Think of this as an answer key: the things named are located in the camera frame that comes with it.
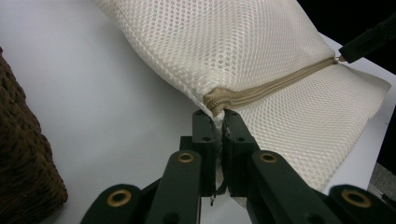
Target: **white mesh fabric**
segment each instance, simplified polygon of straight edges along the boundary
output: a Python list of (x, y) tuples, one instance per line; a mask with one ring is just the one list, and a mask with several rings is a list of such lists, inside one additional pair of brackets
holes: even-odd
[[(159, 76), (210, 116), (203, 97), (215, 88), (256, 87), (334, 55), (294, 0), (93, 2)], [(281, 153), (322, 189), (388, 88), (333, 65), (238, 111), (262, 149)]]
[(281, 154), (322, 190), (381, 106), (384, 87), (382, 79), (333, 65), (235, 111), (261, 149)]
[(334, 55), (295, 1), (93, 1), (202, 109), (216, 87), (241, 91)]

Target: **white table surface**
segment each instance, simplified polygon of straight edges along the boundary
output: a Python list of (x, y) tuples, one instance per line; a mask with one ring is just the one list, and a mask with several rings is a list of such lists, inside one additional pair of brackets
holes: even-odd
[[(163, 174), (179, 137), (191, 135), (197, 106), (158, 77), (89, 0), (0, 1), (0, 46), (69, 194), (43, 223), (79, 223), (113, 185), (147, 186)], [(396, 76), (365, 59), (350, 66), (393, 87), (325, 193), (345, 183), (367, 188), (396, 105)], [(203, 199), (202, 208), (201, 223), (249, 223), (246, 209), (228, 196), (213, 207)]]

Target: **zipper teeth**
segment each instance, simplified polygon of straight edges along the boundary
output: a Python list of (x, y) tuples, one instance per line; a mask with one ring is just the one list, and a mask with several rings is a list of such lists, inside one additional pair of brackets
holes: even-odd
[(328, 58), (304, 67), (285, 77), (243, 91), (230, 91), (223, 88), (215, 88), (212, 92), (204, 96), (204, 104), (212, 111), (213, 115), (216, 116), (223, 109), (233, 109), (251, 104), (336, 63), (337, 61), (334, 58)]

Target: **zipper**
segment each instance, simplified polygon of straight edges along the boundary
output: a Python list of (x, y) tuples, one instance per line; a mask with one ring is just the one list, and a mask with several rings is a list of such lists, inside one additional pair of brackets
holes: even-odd
[(213, 91), (204, 96), (204, 104), (215, 117), (223, 109), (235, 109), (244, 105), (249, 105), (276, 91), (280, 91), (323, 68), (337, 63), (338, 62), (335, 60), (335, 58), (324, 59), (304, 67), (296, 72), (293, 72), (285, 77), (281, 77), (279, 79), (243, 91), (230, 91), (228, 89), (215, 88)]

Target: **brown wicker basket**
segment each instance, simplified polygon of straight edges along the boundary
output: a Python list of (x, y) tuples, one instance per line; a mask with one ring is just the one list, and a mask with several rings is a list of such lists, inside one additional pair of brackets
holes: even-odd
[(38, 223), (67, 200), (50, 143), (0, 48), (0, 223)]

